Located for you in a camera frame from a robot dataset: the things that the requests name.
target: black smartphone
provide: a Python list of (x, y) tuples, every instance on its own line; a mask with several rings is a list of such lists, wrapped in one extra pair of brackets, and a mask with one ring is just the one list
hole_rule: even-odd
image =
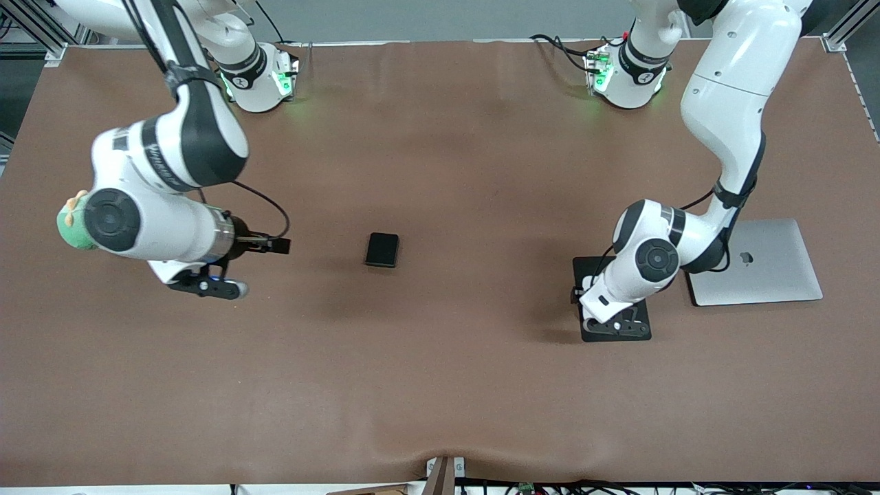
[(382, 268), (394, 268), (397, 266), (397, 246), (400, 237), (396, 233), (370, 234), (370, 243), (367, 245), (367, 259), (364, 264)]

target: black cable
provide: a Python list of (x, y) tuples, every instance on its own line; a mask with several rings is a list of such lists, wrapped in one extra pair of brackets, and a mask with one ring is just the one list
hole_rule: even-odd
[(6, 25), (6, 30), (3, 31), (3, 34), (0, 34), (0, 40), (5, 38), (6, 35), (9, 34), (9, 31), (12, 29), (12, 24), (14, 24), (12, 18), (8, 17), (5, 13), (0, 15), (0, 30), (4, 28), (4, 24), (6, 24), (7, 20), (9, 21), (9, 24)]
[(620, 46), (623, 46), (624, 43), (627, 42), (626, 40), (623, 40), (623, 41), (621, 41), (620, 43), (611, 43), (611, 40), (609, 40), (609, 39), (606, 38), (605, 36), (603, 36), (603, 37), (601, 37), (601, 38), (599, 38), (599, 39), (602, 40), (602, 41), (604, 41), (605, 43), (608, 43), (609, 45), (611, 45), (611, 46), (613, 46), (613, 47), (620, 47)]
[(555, 38), (551, 39), (546, 34), (535, 34), (534, 36), (531, 36), (531, 39), (536, 40), (536, 41), (537, 40), (547, 40), (550, 42), (551, 45), (554, 46), (554, 48), (558, 48), (559, 50), (562, 50), (562, 53), (565, 54), (566, 58), (568, 58), (568, 61), (571, 62), (571, 64), (574, 65), (575, 67), (577, 67), (578, 69), (583, 70), (584, 72), (589, 72), (590, 74), (598, 74), (599, 73), (599, 70), (587, 69), (586, 67), (584, 67), (580, 63), (578, 63), (577, 60), (572, 58), (571, 57), (572, 55), (584, 56), (586, 54), (586, 52), (581, 52), (581, 51), (577, 51), (577, 50), (566, 47), (565, 44), (562, 43), (562, 39), (559, 36), (556, 36)]
[(617, 494), (611, 490), (623, 491), (624, 493), (626, 493), (626, 495), (639, 495), (639, 493), (636, 491), (632, 491), (623, 485), (616, 484), (616, 483), (610, 482), (610, 481), (582, 479), (580, 481), (577, 481), (575, 484), (578, 486), (593, 487), (594, 490), (599, 490), (599, 491), (602, 491), (605, 493), (611, 493), (612, 495), (617, 495)]
[(257, 0), (254, 3), (257, 4), (257, 8), (260, 9), (260, 12), (263, 13), (263, 17), (265, 17), (266, 20), (269, 21), (269, 24), (272, 25), (272, 29), (275, 29), (275, 34), (278, 35), (278, 42), (279, 43), (287, 43), (287, 41), (284, 39), (284, 37), (281, 36), (281, 31), (278, 31), (278, 26), (275, 25), (274, 20), (272, 20), (272, 18), (269, 17), (269, 15), (266, 13), (266, 9), (264, 9), (263, 6), (260, 5), (260, 0)]
[(710, 189), (709, 192), (707, 192), (706, 194), (704, 194), (703, 196), (701, 196), (700, 199), (697, 199), (697, 200), (691, 201), (690, 203), (688, 203), (688, 204), (682, 206), (681, 208), (679, 208), (679, 210), (690, 210), (690, 209), (693, 208), (694, 206), (696, 206), (696, 205), (698, 205), (698, 204), (700, 204), (700, 203), (706, 201), (706, 200), (712, 195), (712, 193), (713, 193), (713, 191), (712, 191), (712, 189)]
[(730, 268), (730, 229), (727, 229), (722, 242), (724, 243), (724, 257), (727, 259), (727, 262), (724, 264), (724, 268), (711, 269), (712, 273), (721, 273)]
[(131, 0), (122, 0), (122, 5), (125, 6), (125, 12), (127, 12), (128, 16), (131, 18), (131, 22), (135, 26), (137, 35), (141, 37), (143, 45), (147, 47), (147, 51), (150, 52), (150, 55), (153, 57), (156, 65), (159, 66), (159, 69), (162, 70), (162, 73), (166, 73), (168, 71), (168, 66), (165, 64), (165, 60), (162, 59), (162, 55), (159, 54), (159, 50), (156, 48), (156, 43), (153, 43), (152, 38), (147, 34), (147, 29), (143, 25), (143, 18), (141, 17), (141, 12), (137, 9), (137, 5)]
[(251, 192), (252, 194), (259, 196), (260, 198), (263, 199), (263, 201), (271, 204), (272, 206), (275, 207), (276, 210), (281, 212), (282, 216), (284, 216), (284, 230), (282, 230), (281, 233), (279, 233), (278, 235), (268, 236), (268, 239), (275, 240), (275, 239), (280, 239), (280, 238), (284, 237), (284, 234), (286, 234), (290, 230), (290, 216), (287, 214), (287, 211), (285, 211), (284, 208), (282, 208), (280, 204), (276, 203), (271, 197), (264, 195), (263, 193), (261, 193), (257, 189), (254, 189), (250, 186), (242, 184), (239, 181), (232, 181), (232, 183), (235, 184), (236, 186), (239, 186), (240, 188), (242, 188), (246, 191)]
[(537, 40), (544, 40), (544, 41), (550, 43), (551, 45), (557, 47), (560, 50), (565, 50), (566, 52), (569, 52), (571, 55), (584, 56), (584, 55), (587, 55), (587, 52), (589, 51), (589, 50), (584, 50), (582, 52), (582, 51), (575, 50), (573, 48), (568, 48), (562, 44), (559, 36), (556, 36), (555, 38), (551, 38), (551, 37), (547, 36), (546, 34), (535, 34), (533, 36), (530, 36), (529, 39), (536, 40), (536, 41)]
[(605, 258), (608, 256), (608, 253), (611, 253), (611, 250), (614, 249), (614, 245), (608, 247), (604, 253), (602, 253), (602, 257), (599, 258), (599, 264), (596, 265), (596, 271), (593, 272), (593, 278), (590, 279), (590, 287), (587, 289), (592, 289), (593, 285), (596, 283), (596, 277), (599, 276), (599, 272), (602, 271), (602, 263), (605, 261)]
[[(747, 484), (745, 487), (730, 487), (724, 484), (704, 484), (703, 488), (708, 489), (705, 491), (705, 495), (775, 495), (783, 490), (790, 490), (792, 488), (796, 488), (799, 485), (807, 485), (803, 483), (791, 483), (780, 486), (779, 488), (773, 488), (764, 490), (759, 486), (754, 486), (752, 484)], [(834, 491), (838, 495), (844, 495), (844, 492), (830, 485), (825, 484), (816, 484), (810, 483), (816, 488), (823, 488), (826, 490)]]

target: floor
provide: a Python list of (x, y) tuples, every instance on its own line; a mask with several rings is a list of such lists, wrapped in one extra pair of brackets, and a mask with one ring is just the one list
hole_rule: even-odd
[[(826, 31), (854, 0), (840, 0), (829, 20), (814, 34)], [(628, 29), (633, 11), (619, 0), (262, 0), (281, 36), (295, 41), (460, 41), (525, 38), (535, 33), (563, 38), (597, 38)], [(252, 32), (261, 41), (278, 36), (260, 9), (247, 7)], [(692, 26), (692, 36), (708, 37), (711, 26)], [(847, 57), (867, 109), (880, 115), (880, 15), (871, 19), (847, 42)], [(0, 60), (0, 132), (18, 133), (42, 63)]]

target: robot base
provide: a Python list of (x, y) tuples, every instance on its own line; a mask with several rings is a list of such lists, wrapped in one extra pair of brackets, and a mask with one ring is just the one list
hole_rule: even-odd
[[(614, 43), (622, 43), (622, 39), (612, 40)], [(598, 74), (587, 72), (587, 88), (590, 94), (600, 95), (615, 107), (632, 109), (644, 107), (660, 91), (663, 78), (667, 69), (663, 69), (654, 78), (653, 74), (645, 74), (650, 77), (650, 82), (637, 85), (633, 78), (618, 67), (618, 51), (622, 47), (606, 44), (591, 50), (583, 57), (583, 65), (588, 69), (598, 70)]]
[(221, 79), (226, 85), (226, 94), (243, 110), (251, 113), (262, 113), (278, 106), (282, 101), (293, 100), (299, 74), (299, 60), (291, 54), (276, 48), (269, 43), (258, 43), (267, 56), (267, 69), (253, 81), (252, 87), (241, 89), (227, 80)]
[(575, 286), (571, 290), (571, 304), (577, 305), (577, 316), (581, 322), (581, 340), (584, 342), (628, 342), (650, 340), (651, 324), (648, 319), (648, 305), (644, 300), (614, 315), (611, 320), (599, 323), (590, 318), (583, 319), (583, 309), (577, 300), (583, 288), (590, 285), (593, 274), (600, 273), (614, 256), (589, 256), (573, 259)]

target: green plush toy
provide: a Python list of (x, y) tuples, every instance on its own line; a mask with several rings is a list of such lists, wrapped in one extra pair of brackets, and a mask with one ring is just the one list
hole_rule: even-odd
[(85, 229), (85, 202), (88, 201), (88, 195), (89, 191), (79, 191), (76, 196), (67, 200), (55, 218), (55, 222), (58, 224), (58, 233), (76, 249), (97, 247)]

